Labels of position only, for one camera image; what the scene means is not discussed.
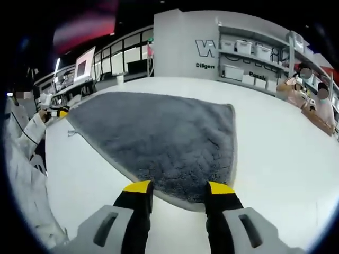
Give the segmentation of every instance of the label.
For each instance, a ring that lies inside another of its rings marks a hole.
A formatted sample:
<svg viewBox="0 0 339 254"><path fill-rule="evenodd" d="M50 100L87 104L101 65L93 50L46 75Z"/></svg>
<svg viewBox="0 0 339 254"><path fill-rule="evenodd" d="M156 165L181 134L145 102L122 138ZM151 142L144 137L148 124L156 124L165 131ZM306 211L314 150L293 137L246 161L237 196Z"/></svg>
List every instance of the label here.
<svg viewBox="0 0 339 254"><path fill-rule="evenodd" d="M197 68L203 68L203 69L214 69L215 67L214 67L214 65L206 65L206 64L204 64L204 63L199 63L199 62L197 62L196 64L195 64L195 66L197 67Z"/></svg>
<svg viewBox="0 0 339 254"><path fill-rule="evenodd" d="M251 77L254 77L254 78L257 78L257 79L261 79L261 80L263 80L263 81L266 81L266 77L265 76L263 76L263 75L259 75L259 74L255 74L255 73L253 73L253 72L249 72L249 75L251 76Z"/></svg>

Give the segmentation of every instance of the yellow object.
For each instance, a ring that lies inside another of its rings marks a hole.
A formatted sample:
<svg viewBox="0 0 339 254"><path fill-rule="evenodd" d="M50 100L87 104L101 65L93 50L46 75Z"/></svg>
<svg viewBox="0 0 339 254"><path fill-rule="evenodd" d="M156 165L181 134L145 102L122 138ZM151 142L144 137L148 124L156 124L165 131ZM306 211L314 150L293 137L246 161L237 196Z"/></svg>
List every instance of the yellow object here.
<svg viewBox="0 0 339 254"><path fill-rule="evenodd" d="M60 117L60 118L63 118L63 117L65 117L67 114L68 114L68 112L63 111L63 110L60 110L60 112L59 112L59 117Z"/></svg>
<svg viewBox="0 0 339 254"><path fill-rule="evenodd" d="M235 193L234 190L226 184L219 184L215 182L208 182L211 186L211 192L212 194L229 194L229 193Z"/></svg>
<svg viewBox="0 0 339 254"><path fill-rule="evenodd" d="M129 186L127 186L125 189L123 189L123 191L124 192L146 193L149 183L150 183L150 180L133 183L133 184L130 184Z"/></svg>

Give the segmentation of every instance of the table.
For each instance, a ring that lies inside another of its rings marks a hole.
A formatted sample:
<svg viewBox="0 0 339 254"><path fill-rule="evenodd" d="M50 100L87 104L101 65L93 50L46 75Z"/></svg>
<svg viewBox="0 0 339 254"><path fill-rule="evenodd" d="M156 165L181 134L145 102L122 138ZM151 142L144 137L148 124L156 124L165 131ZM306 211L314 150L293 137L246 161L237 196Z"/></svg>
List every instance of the table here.
<svg viewBox="0 0 339 254"><path fill-rule="evenodd" d="M141 92L231 103L236 112L238 162L234 190L246 207L272 222L290 247L309 249L327 226L339 199L339 143L300 109L272 96L217 81L144 78L106 92ZM47 128L51 209L71 238L100 207L113 204L130 180L106 162L62 119ZM154 197L147 254L210 253L206 218Z"/></svg>

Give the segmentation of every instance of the gray rug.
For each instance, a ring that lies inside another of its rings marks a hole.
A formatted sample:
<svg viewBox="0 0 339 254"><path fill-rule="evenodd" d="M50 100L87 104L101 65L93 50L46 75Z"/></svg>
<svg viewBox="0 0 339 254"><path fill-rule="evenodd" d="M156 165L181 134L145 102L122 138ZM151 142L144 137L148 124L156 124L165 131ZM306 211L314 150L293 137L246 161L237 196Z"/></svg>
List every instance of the gray rug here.
<svg viewBox="0 0 339 254"><path fill-rule="evenodd" d="M117 170L132 181L152 180L155 195L174 205L202 211L206 181L233 184L237 148L229 104L115 92L67 118Z"/></svg>

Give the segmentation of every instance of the monitor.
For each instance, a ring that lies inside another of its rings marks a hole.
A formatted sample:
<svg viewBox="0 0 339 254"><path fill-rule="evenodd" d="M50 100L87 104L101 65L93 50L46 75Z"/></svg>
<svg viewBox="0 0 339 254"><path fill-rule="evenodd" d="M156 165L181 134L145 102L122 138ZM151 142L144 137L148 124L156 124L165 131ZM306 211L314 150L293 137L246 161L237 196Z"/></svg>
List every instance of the monitor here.
<svg viewBox="0 0 339 254"><path fill-rule="evenodd" d="M75 62L75 77L74 82L89 78L93 64L95 47L91 48L86 53L82 54Z"/></svg>
<svg viewBox="0 0 339 254"><path fill-rule="evenodd" d="M82 75L84 75L85 74L85 66L86 66L86 60L85 61L83 61L82 63L80 63L79 64L79 66L78 66L78 71L77 71L77 73L76 73L76 76L77 77L80 77L80 76L82 76Z"/></svg>

